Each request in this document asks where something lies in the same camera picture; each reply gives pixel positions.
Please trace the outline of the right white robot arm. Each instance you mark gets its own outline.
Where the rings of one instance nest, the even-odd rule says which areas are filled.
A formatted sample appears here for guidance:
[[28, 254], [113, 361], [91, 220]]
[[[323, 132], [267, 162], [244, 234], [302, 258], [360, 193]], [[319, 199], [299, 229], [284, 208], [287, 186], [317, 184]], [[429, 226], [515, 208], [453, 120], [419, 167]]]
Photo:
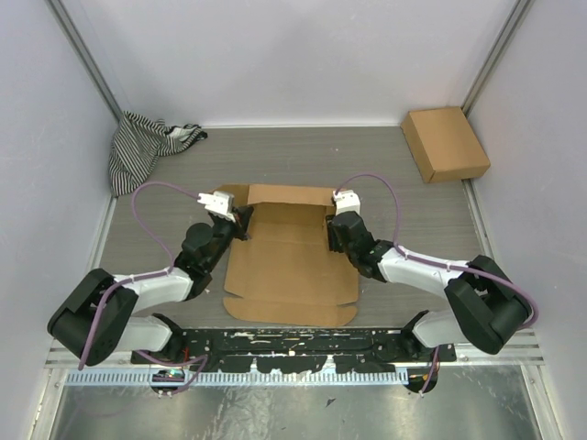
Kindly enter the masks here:
[[404, 327], [404, 352], [413, 361], [424, 361], [437, 346], [451, 343], [470, 343], [496, 355], [537, 319], [527, 295], [491, 258], [457, 261], [412, 252], [374, 238], [352, 211], [329, 215], [327, 232], [331, 250], [345, 254], [362, 277], [412, 286], [448, 302], [447, 311], [423, 311]]

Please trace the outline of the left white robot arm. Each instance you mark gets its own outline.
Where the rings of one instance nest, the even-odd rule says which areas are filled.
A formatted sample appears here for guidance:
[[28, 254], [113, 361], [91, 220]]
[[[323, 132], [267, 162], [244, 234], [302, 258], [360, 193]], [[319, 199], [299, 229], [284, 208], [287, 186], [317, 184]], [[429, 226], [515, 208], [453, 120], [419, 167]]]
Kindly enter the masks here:
[[253, 206], [244, 205], [233, 209], [230, 218], [213, 215], [209, 224], [191, 225], [169, 268], [128, 276], [89, 271], [49, 319], [48, 333], [83, 367], [97, 366], [121, 351], [161, 365], [186, 365], [183, 329], [160, 313], [140, 317], [138, 312], [203, 293], [231, 242], [247, 239], [253, 212]]

